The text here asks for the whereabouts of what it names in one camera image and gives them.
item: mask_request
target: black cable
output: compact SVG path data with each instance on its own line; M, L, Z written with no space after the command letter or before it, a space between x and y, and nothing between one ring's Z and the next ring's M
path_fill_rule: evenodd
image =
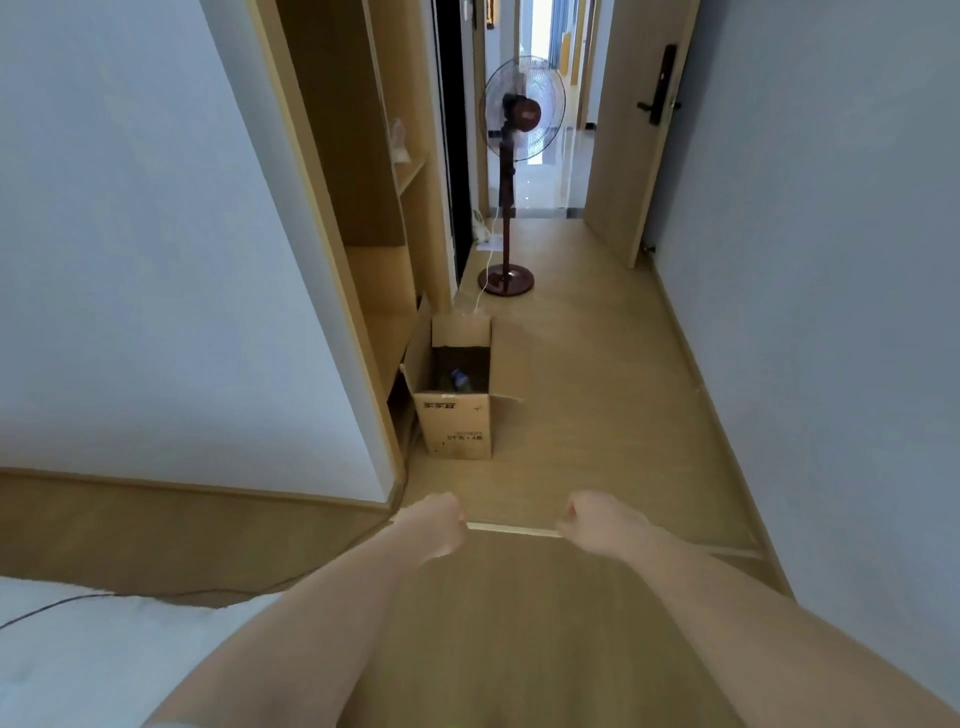
M351 548L353 548L356 544L360 543L361 541L363 541L364 539L366 539L368 536L370 536L374 531L376 531L377 529L379 529L379 528L381 528L382 526L386 525L387 522L389 522L389 520L390 520L390 519L388 518L388 519L384 519L383 521L380 521L380 522L378 522L378 523L375 523L374 525L372 525L370 528L366 529L365 531L363 531L363 532L360 533L359 535L354 536L352 539L350 539L350 540L347 542L347 545L346 545L346 546L344 546L343 548L341 548L341 549L337 552L337 555L334 556L333 558L336 559L336 558L338 558L339 556L342 556L343 554L345 554L347 551L349 551ZM33 617L34 615L41 614L42 612L46 612L48 609L53 609L54 607L59 607L61 604L69 604L71 601L80 601L81 599L100 599L100 598L103 598L103 597L105 597L105 596L115 596L115 597L120 597L120 598L127 598L127 597L131 597L131 596L139 596L139 597L147 598L147 599L180 599L180 598L183 598L183 597L185 597L185 596L198 596L198 595L208 595L208 594L233 594L233 595L243 595L243 596L263 596L264 594L266 594L266 593L268 593L268 592L272 592L274 589L277 589L277 588L279 588L279 587L282 587L284 584L288 584L288 583L291 582L291 581L300 581L300 580L303 579L303 577L306 576L307 574L313 573L313 572L316 571L317 569L322 569L322 568L323 568L326 564L328 564L328 563L329 563L329 561L324 562L323 564L320 564L320 565L318 565L318 566L311 567L310 569L308 569L308 570L306 570L306 571L301 571L300 573L295 574L295 575L293 575L293 576L288 576L288 577L285 578L285 579L281 579L280 581L277 581L277 582L274 583L274 584L271 584L271 585L269 585L269 586L264 587L263 589L259 589L259 590L256 590L256 591L251 591L251 590L248 590L248 589L230 589L230 588L228 588L228 587L215 587L215 588L212 588L212 589L198 589L198 590L193 591L193 592L176 592L176 593L173 593L173 594L128 595L128 594L119 594L119 593L117 593L117 592L100 592L100 593L97 593L97 594L94 594L94 595L75 595L75 596L68 596L68 597L65 598L65 599L61 599L61 600L59 600L59 601L51 602L50 604L45 604L45 605L42 606L42 607L37 607L36 609L33 610L33 612L27 612L27 613L24 614L24 615L20 615L19 617L14 617L13 619L9 619L8 621L5 621L3 624L0 624L0 631L3 631L3 630L5 630L5 629L7 629L7 627L11 627L11 626L17 624L19 621L23 621L24 619L28 619L28 618L30 618L30 617Z

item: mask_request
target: fan head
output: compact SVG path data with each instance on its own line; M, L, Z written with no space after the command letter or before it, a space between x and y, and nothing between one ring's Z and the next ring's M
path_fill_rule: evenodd
M497 68L484 92L483 134L500 154L500 137L513 138L514 159L535 157L557 136L564 121L564 80L546 59L521 56Z

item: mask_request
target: wooden floor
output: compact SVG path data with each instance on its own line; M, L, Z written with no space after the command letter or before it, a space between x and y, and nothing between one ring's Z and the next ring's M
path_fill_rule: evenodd
M549 527L569 491L598 488L691 542L757 549L651 272L621 268L579 221L518 221L516 260L536 273L534 292L482 303L527 329L530 398L494 409L491 461L415 449L405 500L452 490L471 520ZM483 262L469 262L459 305L472 308ZM138 594L259 591L325 563L384 519L319 503L0 475L0 574ZM775 584L763 560L725 560ZM342 724L738 722L633 574L561 540L474 532L403 588Z
M414 449L405 500L452 490L473 520L550 527L570 491L594 488L691 542L755 547L741 485L653 272L625 269L580 220L515 220L513 230L513 260L536 286L480 304L525 330L530 396L494 404L492 460ZM475 306L487 257L470 256L458 308Z

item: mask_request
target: baseboard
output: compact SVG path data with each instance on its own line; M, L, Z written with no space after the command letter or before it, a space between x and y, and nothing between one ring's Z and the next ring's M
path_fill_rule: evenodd
M101 485L120 485L133 488L156 488L162 490L182 491L185 493L199 493L208 496L247 497L265 500L287 500L301 503L320 503L324 505L338 505L349 508L360 508L377 513L391 513L399 505L403 497L404 481L398 480L390 492L385 503L373 500L355 500L335 496L315 496L309 493L280 493L277 491L263 491L247 488L229 488L218 485L201 485L197 483L169 483L161 480L142 480L136 478L110 477L108 475L83 475L79 473L60 473L55 471L32 470L29 468L0 468L0 485L8 478L32 478L36 480L72 480Z
M780 559L777 557L777 552L774 550L773 542L770 541L770 534L767 533L767 528L763 524L763 518L760 517L760 512L756 509L754 496L750 492L750 486L747 485L747 479L743 476L743 470L740 468L740 463L736 459L736 453L733 452L733 447L730 444L730 440L727 439L727 432L720 423L720 417L717 415L716 407L713 406L713 399L710 397L710 392L707 389L707 385L704 383L703 375L700 374L700 366L697 364L697 359L693 355L693 349L690 348L690 344L686 340L686 334L684 334L684 330L680 326L680 321L677 319L677 314L673 310L673 304L670 303L670 298L666 295L666 289L663 287L663 281L660 279L660 272L657 270L655 263L651 262L650 270L654 274L654 280L657 282L657 290L660 293L660 298L662 299L663 304L666 306L667 314L670 317L670 326L673 328L674 333L677 334L677 339L680 341L681 347L684 349L684 358L686 359L687 366L689 366L690 372L693 374L693 377L696 380L697 387L700 389L700 392L703 393L704 400L707 403L707 410L709 411L710 419L713 422L713 427L720 434L720 441L723 445L724 452L726 453L727 459L730 461L731 467L733 468L736 481L740 485L740 491L742 492L743 498L747 503L747 509L750 511L750 520L753 523L753 526L757 532L757 536L759 537L760 542L763 545L763 549L766 552L767 560L770 562L770 566L773 567L774 574L777 577L777 582L780 585L780 590L783 594L796 601L796 597L793 594L793 589L790 587L790 582L786 578L786 572L783 570L783 566L780 565Z

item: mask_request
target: white bed sheet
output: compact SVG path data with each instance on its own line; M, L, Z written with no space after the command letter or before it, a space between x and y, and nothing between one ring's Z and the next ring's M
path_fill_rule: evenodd
M68 596L0 576L0 624ZM183 677L278 598L224 609L145 597L82 599L0 631L0 728L137 728Z

